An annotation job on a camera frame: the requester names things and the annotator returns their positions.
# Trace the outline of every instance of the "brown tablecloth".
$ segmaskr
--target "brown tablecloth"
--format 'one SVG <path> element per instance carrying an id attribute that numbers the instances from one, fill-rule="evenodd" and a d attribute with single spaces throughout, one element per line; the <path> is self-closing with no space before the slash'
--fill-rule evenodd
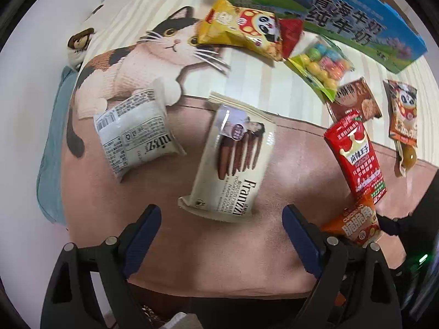
<path id="1" fill-rule="evenodd" d="M 137 274 L 136 285 L 179 296 L 300 297 L 312 289 L 307 274 L 282 228 L 284 206 L 293 203 L 308 221 L 321 225 L 353 203 L 349 188 L 324 129 L 275 117 L 276 144 L 253 218 L 244 224 L 217 222 L 177 206 L 197 172 L 214 113 L 207 102 L 183 97 L 168 108 L 172 130 L 187 156 L 166 156 L 116 181 L 91 119 L 74 116 L 85 154 L 75 158 L 64 143 L 62 197 L 72 241 L 79 247 L 100 244 L 135 222 L 150 203 L 162 209 L 162 226 Z M 374 144 L 387 185 L 377 204 L 380 214 L 403 217 L 413 211 L 436 168 L 418 161 L 407 178 L 394 173 L 396 153 Z M 383 235 L 379 244 L 390 267 L 405 253 L 397 237 Z"/>

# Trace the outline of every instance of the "green candy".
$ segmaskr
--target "green candy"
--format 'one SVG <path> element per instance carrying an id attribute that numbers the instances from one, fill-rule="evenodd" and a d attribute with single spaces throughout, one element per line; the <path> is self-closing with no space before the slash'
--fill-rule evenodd
<path id="1" fill-rule="evenodd" d="M 307 56 L 310 58 L 312 62 L 315 60 L 320 60 L 322 57 L 320 52 L 316 48 L 310 48 L 307 53 Z"/>

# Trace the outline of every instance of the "cat's head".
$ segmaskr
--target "cat's head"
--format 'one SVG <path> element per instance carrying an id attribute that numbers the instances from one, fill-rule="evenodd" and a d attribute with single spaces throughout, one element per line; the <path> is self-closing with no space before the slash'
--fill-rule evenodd
<path id="1" fill-rule="evenodd" d="M 198 44 L 197 35 L 201 21 L 194 18 L 193 13 L 190 6 L 180 8 L 148 34 L 140 37 L 138 43 L 142 43 L 142 46 L 157 57 L 174 64 L 188 66 L 207 62 L 220 70 L 214 63 L 225 63 L 214 57 L 218 55 L 216 49 L 210 45 Z"/>

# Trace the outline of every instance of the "blue gripper pad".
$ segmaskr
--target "blue gripper pad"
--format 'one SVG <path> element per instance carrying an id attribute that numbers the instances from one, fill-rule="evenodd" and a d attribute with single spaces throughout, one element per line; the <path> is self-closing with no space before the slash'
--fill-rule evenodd
<path id="1" fill-rule="evenodd" d="M 139 227 L 125 252 L 125 266 L 123 268 L 125 278 L 128 278 L 131 274 L 139 271 L 140 265 L 142 264 L 161 223 L 162 213 L 160 208 L 155 206 L 151 210 L 149 216 L 144 220 L 144 223 Z"/>
<path id="2" fill-rule="evenodd" d="M 308 223 L 292 204 L 286 206 L 282 211 L 282 225 L 297 251 L 306 272 L 314 274 L 316 278 L 319 278 L 322 274 L 320 259 L 324 254 L 325 248 L 319 248 L 310 237 L 310 235 L 313 236 L 320 232 L 318 228 L 314 224 Z"/>

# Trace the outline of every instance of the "blue candy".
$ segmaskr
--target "blue candy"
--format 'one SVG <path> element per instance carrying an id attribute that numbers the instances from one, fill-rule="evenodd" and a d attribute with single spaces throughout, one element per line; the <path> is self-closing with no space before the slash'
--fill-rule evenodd
<path id="1" fill-rule="evenodd" d="M 314 48 L 317 49 L 317 50 L 320 52 L 320 54 L 321 54 L 322 56 L 324 56 L 324 54 L 326 53 L 326 50 L 328 49 L 328 48 L 326 48 L 325 45 L 323 45 L 323 44 L 321 44 L 321 43 L 317 43 L 317 44 L 314 46 Z"/>
<path id="2" fill-rule="evenodd" d="M 337 62 L 342 59 L 342 57 L 334 50 L 330 49 L 326 52 L 326 56 L 331 59 L 333 62 Z"/>

